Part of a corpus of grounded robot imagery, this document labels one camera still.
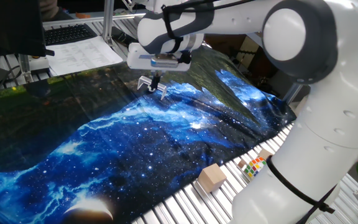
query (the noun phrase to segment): black cable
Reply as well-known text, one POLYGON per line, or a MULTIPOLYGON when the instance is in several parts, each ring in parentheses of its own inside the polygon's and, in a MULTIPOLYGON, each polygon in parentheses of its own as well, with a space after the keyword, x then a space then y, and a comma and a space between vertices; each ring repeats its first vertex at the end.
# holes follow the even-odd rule
POLYGON ((20 66, 18 65, 18 66, 15 66, 15 67, 11 68, 9 71, 7 71, 7 73, 6 73, 6 75, 5 75, 5 78, 0 81, 0 86, 3 85, 3 84, 6 82, 6 80, 7 80, 8 76, 9 76, 9 74, 10 74, 13 70, 15 70, 15 69, 17 69, 17 68, 19 68, 19 67, 20 67, 20 66))
POLYGON ((163 20, 165 23, 165 27, 167 28, 167 34, 169 36, 169 38, 174 39, 175 40, 175 47, 171 52, 174 52, 176 50, 178 50, 177 48, 179 47, 180 43, 182 42, 183 38, 182 37, 176 37, 175 34, 172 31, 172 27, 171 27, 171 21, 170 21, 170 13, 175 13, 175 14, 181 14, 183 12, 209 12, 209 11, 215 11, 217 9, 224 9, 227 7, 232 7, 232 6, 237 6, 240 4, 245 4, 247 2, 251 2, 253 0, 241 0, 238 2, 233 2, 233 3, 229 3, 229 4, 225 4, 222 6, 216 6, 216 7, 207 7, 204 9, 188 9, 190 7, 196 7, 196 6, 200 6, 202 4, 207 4, 207 3, 212 3, 215 1, 219 1, 219 0, 203 0, 203 1, 199 1, 199 2, 185 2, 179 5, 174 5, 174 6, 166 6, 163 5, 161 7, 162 13, 163 13, 163 20))
POLYGON ((204 1, 201 1, 201 2, 190 2, 188 4, 183 3, 183 4, 180 4, 180 5, 176 5, 176 6, 163 7, 163 10, 166 10, 166 11, 171 12, 171 13, 210 12, 210 11, 215 11, 217 9, 224 9, 224 8, 227 8, 227 7, 238 6, 240 4, 248 3, 248 2, 251 2, 253 0, 241 0, 241 1, 238 1, 238 2, 232 2, 232 3, 229 3, 229 4, 222 5, 222 6, 216 6, 216 7, 207 8, 207 9, 188 9, 189 7, 199 6, 201 4, 211 3, 211 2, 216 2, 216 1, 220 1, 220 0, 204 0, 204 1))
POLYGON ((5 82, 12 82, 14 81, 17 77, 19 77, 20 75, 22 75, 22 70, 20 70, 14 78, 8 78, 7 80, 5 80, 5 82))
POLYGON ((213 7, 213 8, 210 8, 210 9, 185 9, 183 12, 210 12, 210 11, 215 11, 215 10, 218 10, 218 9, 224 9, 224 8, 227 8, 227 7, 232 7, 232 6, 238 6, 240 4, 244 4, 244 3, 248 3, 248 2, 251 2, 252 0, 241 0, 241 1, 238 1, 238 2, 233 2, 233 3, 229 3, 229 4, 225 4, 225 5, 222 5, 222 6, 216 6, 216 7, 213 7))

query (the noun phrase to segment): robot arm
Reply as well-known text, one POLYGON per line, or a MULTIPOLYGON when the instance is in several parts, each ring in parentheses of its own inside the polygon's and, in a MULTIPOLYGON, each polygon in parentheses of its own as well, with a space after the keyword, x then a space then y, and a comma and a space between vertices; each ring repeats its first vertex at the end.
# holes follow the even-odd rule
POLYGON ((196 1, 167 6, 164 11, 172 11, 166 15, 172 29, 171 35, 167 31, 164 12, 148 12, 139 22, 139 43, 129 47, 128 66, 132 69, 186 71, 190 63, 178 63, 178 59, 183 52, 191 52, 200 47, 204 34, 247 34, 261 31, 267 13, 280 1, 221 0, 189 8, 196 12, 178 12, 177 8, 188 7, 186 5, 196 1), (170 55, 154 57, 161 54, 170 55))

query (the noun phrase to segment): wrinkled fabric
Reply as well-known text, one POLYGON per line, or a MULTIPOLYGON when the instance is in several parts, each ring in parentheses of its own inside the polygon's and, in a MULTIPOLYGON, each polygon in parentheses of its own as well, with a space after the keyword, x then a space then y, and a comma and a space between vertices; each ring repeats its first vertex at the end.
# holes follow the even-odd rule
POLYGON ((122 63, 0 91, 1 224, 61 223, 94 201, 128 223, 295 119, 210 49, 162 78, 163 100, 137 91, 141 75, 122 63))

